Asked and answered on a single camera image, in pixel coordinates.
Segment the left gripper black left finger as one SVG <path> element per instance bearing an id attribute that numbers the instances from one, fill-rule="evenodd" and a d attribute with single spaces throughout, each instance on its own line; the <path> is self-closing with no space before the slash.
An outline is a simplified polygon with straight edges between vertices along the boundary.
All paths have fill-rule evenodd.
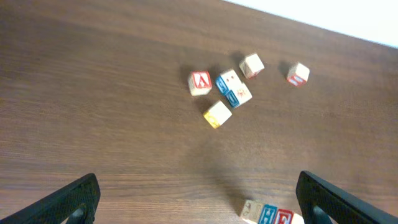
<path id="1" fill-rule="evenodd" d="M 73 181 L 1 223 L 84 223 L 93 224 L 101 192 L 93 173 Z"/>

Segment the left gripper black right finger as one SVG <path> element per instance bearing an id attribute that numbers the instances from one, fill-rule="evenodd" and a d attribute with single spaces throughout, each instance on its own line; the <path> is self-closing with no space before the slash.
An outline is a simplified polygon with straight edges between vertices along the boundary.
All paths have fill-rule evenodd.
<path id="1" fill-rule="evenodd" d="M 307 170 L 301 171 L 295 192 L 305 223 L 397 223 L 397 217 Z"/>

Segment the blue H wooden block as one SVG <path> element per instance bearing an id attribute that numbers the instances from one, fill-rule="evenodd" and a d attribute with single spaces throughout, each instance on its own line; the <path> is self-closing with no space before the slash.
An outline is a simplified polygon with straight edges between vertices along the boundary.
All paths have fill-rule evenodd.
<path id="1" fill-rule="evenodd" d="M 277 207 L 265 204 L 259 217 L 258 224 L 273 224 L 277 210 Z"/>

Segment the wooden block red side drawing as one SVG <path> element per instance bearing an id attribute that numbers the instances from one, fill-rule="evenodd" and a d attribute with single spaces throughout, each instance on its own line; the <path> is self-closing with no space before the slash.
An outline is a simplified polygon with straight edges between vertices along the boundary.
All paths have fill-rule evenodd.
<path id="1" fill-rule="evenodd" d="M 254 201 L 246 200 L 241 211 L 240 218 L 247 223 L 256 224 L 255 207 L 256 203 Z"/>

